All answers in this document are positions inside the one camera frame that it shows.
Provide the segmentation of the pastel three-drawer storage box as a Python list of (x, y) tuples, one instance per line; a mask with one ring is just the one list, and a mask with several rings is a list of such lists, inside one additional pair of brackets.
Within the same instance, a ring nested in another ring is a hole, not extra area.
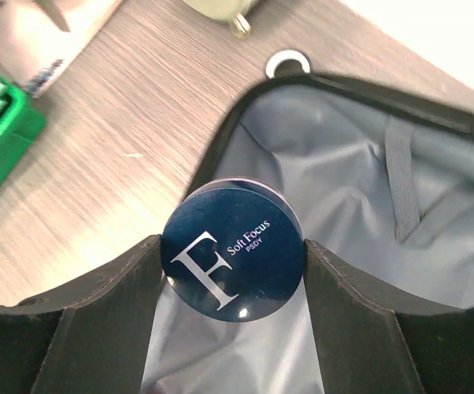
[(232, 34), (239, 39), (244, 39), (251, 32), (251, 25), (246, 15), (259, 3), (258, 0), (183, 0), (183, 2), (210, 20), (227, 25)]

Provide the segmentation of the pink and teal children's suitcase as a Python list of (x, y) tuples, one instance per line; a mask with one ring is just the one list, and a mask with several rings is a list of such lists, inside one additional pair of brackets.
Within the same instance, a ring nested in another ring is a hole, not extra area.
[(225, 322), (166, 276), (143, 393), (327, 393), (306, 298), (306, 242), (398, 289), (474, 307), (474, 114), (341, 76), (270, 77), (240, 98), (189, 191), (243, 177), (297, 216), (305, 268), (269, 316)]

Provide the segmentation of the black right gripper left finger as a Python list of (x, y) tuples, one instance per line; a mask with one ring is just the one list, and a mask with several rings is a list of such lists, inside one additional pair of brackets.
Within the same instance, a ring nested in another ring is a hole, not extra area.
[(0, 305), (0, 393), (137, 393), (162, 290), (160, 238)]

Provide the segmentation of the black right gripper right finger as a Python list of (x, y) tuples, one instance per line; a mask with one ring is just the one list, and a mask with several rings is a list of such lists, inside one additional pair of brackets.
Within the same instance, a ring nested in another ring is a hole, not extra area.
[(327, 393), (474, 393), (474, 307), (391, 286), (306, 242), (306, 298)]

